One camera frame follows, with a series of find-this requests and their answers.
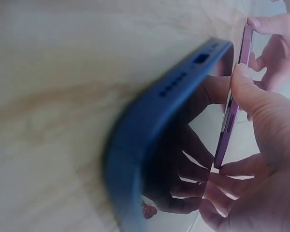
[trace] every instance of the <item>smartphone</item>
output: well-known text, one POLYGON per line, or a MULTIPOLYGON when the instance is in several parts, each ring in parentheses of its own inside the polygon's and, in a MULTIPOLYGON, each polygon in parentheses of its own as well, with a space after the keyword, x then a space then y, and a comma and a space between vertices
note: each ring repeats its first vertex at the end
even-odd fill
MULTIPOLYGON (((253 37, 253 29, 251 26, 246 25, 244 28, 244 35, 242 40, 242 47, 240 52, 240 57, 238 63, 243 63, 248 65, 249 56, 251 52, 251 44, 252 44, 252 37, 253 37)), ((234 122, 236 119, 236 114, 238 111, 238 104, 233 98, 231 88, 229 90, 229 95, 227 99, 224 119, 222 123, 221 133, 218 141, 218 146, 215 154, 214 159, 214 167, 220 168, 222 165, 223 158, 225 156, 231 132, 234 126, 234 122)))

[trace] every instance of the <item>fingernail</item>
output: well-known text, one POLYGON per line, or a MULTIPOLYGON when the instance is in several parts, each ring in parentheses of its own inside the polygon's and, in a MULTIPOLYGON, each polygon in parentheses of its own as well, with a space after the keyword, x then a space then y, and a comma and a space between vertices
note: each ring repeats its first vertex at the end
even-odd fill
POLYGON ((249 18, 248 20, 250 20, 250 21, 252 22, 252 24, 253 24, 255 27, 259 27, 259 26, 261 26, 261 22, 260 22, 260 20, 258 20, 258 19, 255 18, 255 17, 249 18))
POLYGON ((238 64, 236 66, 236 70, 237 70, 237 72, 240 73, 240 75, 251 79, 250 73, 249 73, 249 69, 248 69, 247 65, 245 65, 245 64, 238 64))

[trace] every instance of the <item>hand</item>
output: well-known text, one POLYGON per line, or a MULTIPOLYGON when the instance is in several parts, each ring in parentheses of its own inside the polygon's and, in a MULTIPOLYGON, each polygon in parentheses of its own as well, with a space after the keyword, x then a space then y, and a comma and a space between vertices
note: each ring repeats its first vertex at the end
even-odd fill
POLYGON ((144 168, 143 195, 160 211, 188 214, 199 209, 214 157, 188 123, 208 105, 226 101, 228 77, 208 76, 176 117, 144 168), (190 161, 187 153, 203 167, 190 161), (180 177, 193 182, 182 181, 180 177))
POLYGON ((201 216, 216 232, 290 232, 290 100, 258 88, 244 64, 236 66, 231 88, 236 102, 253 116, 261 154, 211 174, 218 188, 208 183, 201 216), (235 180, 227 175, 253 178, 235 180))
POLYGON ((261 56, 251 54, 249 67, 259 72, 266 68, 261 86, 277 91, 290 79, 290 14, 249 18, 247 23, 260 34, 272 35, 261 56))

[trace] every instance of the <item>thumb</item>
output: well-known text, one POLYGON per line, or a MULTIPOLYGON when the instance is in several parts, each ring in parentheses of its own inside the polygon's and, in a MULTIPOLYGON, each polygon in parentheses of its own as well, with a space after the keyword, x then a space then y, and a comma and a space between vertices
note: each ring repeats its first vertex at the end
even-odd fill
POLYGON ((259 34, 290 34, 290 14, 279 14, 273 17, 253 17, 247 20, 247 24, 252 26, 259 34))
POLYGON ((229 218, 224 218, 208 199, 202 199, 200 214, 203 221, 215 232, 229 232, 231 230, 229 218))
POLYGON ((231 77, 232 95, 240 106, 248 114, 253 116, 261 107, 270 103, 270 93, 256 86, 250 78, 248 67, 238 64, 231 77))

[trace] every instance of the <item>light wooden surface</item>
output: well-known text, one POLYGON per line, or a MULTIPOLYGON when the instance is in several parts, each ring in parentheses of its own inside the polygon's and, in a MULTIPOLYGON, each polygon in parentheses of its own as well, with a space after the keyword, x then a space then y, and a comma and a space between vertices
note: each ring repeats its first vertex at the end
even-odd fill
POLYGON ((208 35, 237 58, 253 3, 0 1, 0 232, 117 231, 100 163, 116 117, 168 47, 208 35))

